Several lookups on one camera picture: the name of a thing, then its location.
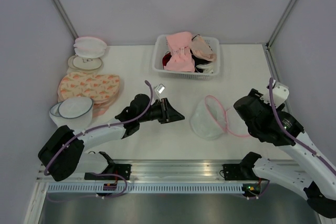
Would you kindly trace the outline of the white mesh laundry bag pink zipper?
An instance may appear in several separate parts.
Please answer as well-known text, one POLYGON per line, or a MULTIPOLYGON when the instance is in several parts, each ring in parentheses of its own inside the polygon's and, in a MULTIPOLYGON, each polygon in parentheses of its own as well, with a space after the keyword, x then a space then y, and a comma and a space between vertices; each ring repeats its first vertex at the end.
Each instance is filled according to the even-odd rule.
POLYGON ((190 125, 197 136, 209 141, 216 140, 224 134, 238 138, 250 137, 247 126, 235 109, 224 108, 212 95, 207 95, 197 104, 190 125))

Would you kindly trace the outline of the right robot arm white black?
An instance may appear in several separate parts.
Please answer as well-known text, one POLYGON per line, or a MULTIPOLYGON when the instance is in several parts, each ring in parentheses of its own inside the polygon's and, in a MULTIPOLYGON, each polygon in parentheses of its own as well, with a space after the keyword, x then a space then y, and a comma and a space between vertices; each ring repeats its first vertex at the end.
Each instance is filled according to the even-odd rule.
POLYGON ((249 152, 239 164, 245 179, 263 178, 301 196, 318 214, 335 218, 335 166, 317 150, 303 126, 283 111, 289 96, 288 87, 270 87, 268 94, 251 89, 233 105, 247 125, 249 134, 262 143, 279 148, 303 170, 282 168, 261 155, 249 152))

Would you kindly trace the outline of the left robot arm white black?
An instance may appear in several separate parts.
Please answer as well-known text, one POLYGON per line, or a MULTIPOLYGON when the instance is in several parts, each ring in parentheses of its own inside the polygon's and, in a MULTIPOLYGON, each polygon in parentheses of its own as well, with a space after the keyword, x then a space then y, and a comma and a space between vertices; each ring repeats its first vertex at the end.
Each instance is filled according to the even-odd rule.
POLYGON ((66 125, 59 127, 41 148, 38 158, 45 167, 44 175, 51 176, 56 182, 74 173, 83 173, 86 180, 108 180, 117 172, 114 160, 104 151, 89 154, 89 149, 127 138, 144 122, 167 124, 184 119, 167 98, 152 101, 146 94, 138 94, 106 124, 83 130, 72 130, 66 125))

